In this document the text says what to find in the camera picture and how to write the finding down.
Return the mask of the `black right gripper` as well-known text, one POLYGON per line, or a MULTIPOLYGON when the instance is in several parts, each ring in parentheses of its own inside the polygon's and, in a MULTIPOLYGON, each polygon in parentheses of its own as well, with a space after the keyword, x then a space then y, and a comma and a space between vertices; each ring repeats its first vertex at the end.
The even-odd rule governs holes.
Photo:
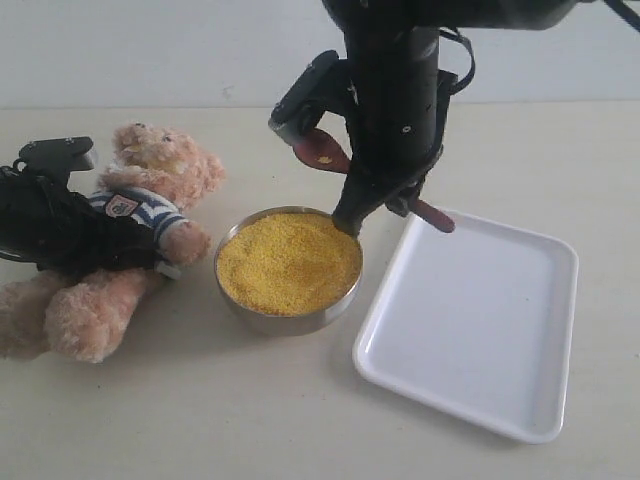
POLYGON ((437 90, 440 25, 426 19, 339 21, 358 119, 355 164, 332 213, 359 235, 381 206, 406 217, 439 150, 437 90))

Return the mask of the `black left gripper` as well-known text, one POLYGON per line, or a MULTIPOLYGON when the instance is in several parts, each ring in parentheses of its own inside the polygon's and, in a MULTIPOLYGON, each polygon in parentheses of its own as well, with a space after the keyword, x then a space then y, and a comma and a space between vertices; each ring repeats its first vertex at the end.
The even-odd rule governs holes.
POLYGON ((178 266, 155 260, 150 228, 101 213, 85 196, 27 167, 1 168, 1 258, 72 277, 154 268, 166 278, 181 278, 178 266))

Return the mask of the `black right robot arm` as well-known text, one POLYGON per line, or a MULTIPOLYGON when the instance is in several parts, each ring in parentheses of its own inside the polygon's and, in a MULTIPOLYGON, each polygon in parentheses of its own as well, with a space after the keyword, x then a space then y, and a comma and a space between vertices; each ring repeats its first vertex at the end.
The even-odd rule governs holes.
POLYGON ((541 31, 559 23, 571 1, 327 1, 347 57, 336 64, 333 93, 352 157, 332 214, 358 235, 387 204, 409 210, 437 162, 449 100, 465 81, 439 69, 439 40, 464 28, 541 31))

